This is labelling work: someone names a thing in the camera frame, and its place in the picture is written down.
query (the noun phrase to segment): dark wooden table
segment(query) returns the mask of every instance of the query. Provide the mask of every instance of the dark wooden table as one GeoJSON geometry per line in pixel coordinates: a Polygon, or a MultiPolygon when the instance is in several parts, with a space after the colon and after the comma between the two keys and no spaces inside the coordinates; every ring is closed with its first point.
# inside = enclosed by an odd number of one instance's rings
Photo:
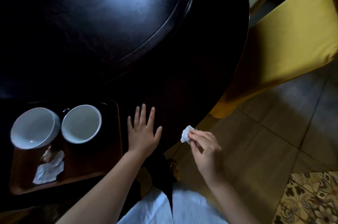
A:
{"type": "MultiPolygon", "coordinates": [[[[126,141],[126,120],[135,107],[145,103],[156,107],[155,126],[163,126],[158,151],[164,152],[180,140],[187,125],[197,125],[219,100],[241,57],[249,21],[248,0],[193,0],[191,10],[171,38],[160,43],[128,72],[95,83],[89,75],[78,83],[64,85],[60,81],[44,81],[46,86],[27,87],[12,82],[6,75],[0,77],[1,136],[0,163],[2,179],[0,195],[8,202],[0,211],[19,209],[82,196],[98,180],[68,184],[48,191],[12,196],[8,190],[12,145],[8,131],[11,123],[6,111],[11,111],[13,98],[41,100],[58,97],[96,97],[115,100],[120,108],[122,140],[126,141]]],[[[92,68],[89,74],[101,72],[92,68]]]]}

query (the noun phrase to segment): hand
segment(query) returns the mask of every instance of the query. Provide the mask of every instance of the hand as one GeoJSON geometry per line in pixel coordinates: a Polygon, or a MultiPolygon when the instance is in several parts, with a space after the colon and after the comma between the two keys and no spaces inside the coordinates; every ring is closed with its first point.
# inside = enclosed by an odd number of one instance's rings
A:
{"type": "Polygon", "coordinates": [[[188,137],[197,168],[206,184],[210,187],[223,183],[225,177],[222,148],[215,136],[211,132],[190,130],[188,137]],[[203,148],[203,153],[199,151],[196,142],[203,148]]]}
{"type": "Polygon", "coordinates": [[[154,118],[155,108],[152,107],[146,124],[146,105],[142,104],[140,115],[140,107],[136,107],[134,127],[132,125],[132,118],[128,117],[128,142],[129,152],[136,152],[142,154],[147,158],[155,150],[159,143],[162,134],[162,126],[157,128],[154,135],[154,118]]]}

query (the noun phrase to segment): finger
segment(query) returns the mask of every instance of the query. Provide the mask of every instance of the finger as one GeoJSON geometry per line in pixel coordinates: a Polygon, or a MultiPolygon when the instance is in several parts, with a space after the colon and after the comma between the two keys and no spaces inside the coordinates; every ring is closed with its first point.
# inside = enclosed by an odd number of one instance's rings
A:
{"type": "Polygon", "coordinates": [[[128,132],[130,132],[133,129],[132,118],[130,116],[128,116],[127,118],[127,126],[128,126],[128,132]]]}
{"type": "Polygon", "coordinates": [[[192,155],[194,156],[194,159],[196,161],[196,159],[198,157],[200,157],[201,155],[201,152],[199,151],[195,141],[190,141],[190,147],[191,147],[191,152],[192,152],[192,155]]]}
{"type": "Polygon", "coordinates": [[[190,139],[194,140],[195,142],[198,142],[204,150],[206,150],[209,147],[210,143],[211,143],[206,138],[204,138],[202,136],[199,136],[197,134],[188,133],[188,137],[190,139]]]}
{"type": "Polygon", "coordinates": [[[141,115],[140,115],[140,125],[146,125],[146,104],[142,104],[141,115]]]}
{"type": "Polygon", "coordinates": [[[139,124],[140,124],[140,107],[137,106],[135,110],[134,128],[138,127],[139,124]]]}
{"type": "Polygon", "coordinates": [[[147,127],[150,127],[151,129],[153,129],[152,127],[154,127],[154,119],[155,119],[155,108],[152,107],[150,111],[147,127]]]}
{"type": "Polygon", "coordinates": [[[159,141],[162,135],[162,126],[157,128],[156,133],[154,135],[155,141],[159,141]]]}
{"type": "Polygon", "coordinates": [[[209,141],[213,141],[214,142],[216,140],[216,138],[213,138],[210,135],[210,132],[204,132],[204,131],[198,131],[198,130],[190,130],[189,132],[192,133],[192,134],[196,134],[198,136],[204,137],[204,138],[206,138],[209,141]]]}

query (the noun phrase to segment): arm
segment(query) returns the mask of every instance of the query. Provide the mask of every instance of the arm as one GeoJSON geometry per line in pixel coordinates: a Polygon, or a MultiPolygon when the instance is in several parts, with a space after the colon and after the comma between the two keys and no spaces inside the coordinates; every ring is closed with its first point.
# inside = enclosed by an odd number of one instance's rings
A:
{"type": "Polygon", "coordinates": [[[198,170],[221,206],[226,220],[230,224],[259,224],[231,184],[226,181],[222,148],[215,136],[210,132],[196,130],[190,130],[188,136],[191,139],[191,150],[198,170]],[[203,148],[203,153],[199,151],[196,142],[203,148]]]}
{"type": "Polygon", "coordinates": [[[59,219],[57,224],[116,223],[128,191],[144,160],[155,150],[162,133],[160,126],[155,135],[155,108],[151,109],[146,124],[146,106],[136,108],[134,127],[128,117],[129,149],[116,166],[81,200],[59,219]]]}

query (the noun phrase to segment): left hand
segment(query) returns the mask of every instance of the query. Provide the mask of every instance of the left hand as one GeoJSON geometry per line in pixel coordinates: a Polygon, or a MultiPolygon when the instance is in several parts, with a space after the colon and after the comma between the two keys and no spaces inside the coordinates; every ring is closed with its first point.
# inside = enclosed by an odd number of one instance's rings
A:
{"type": "Polygon", "coordinates": [[[162,134],[162,126],[157,128],[154,135],[154,118],[155,108],[152,107],[146,124],[146,105],[142,104],[140,115],[140,107],[136,107],[134,127],[132,118],[128,117],[128,142],[129,152],[140,153],[144,158],[150,156],[159,143],[162,134]]]}

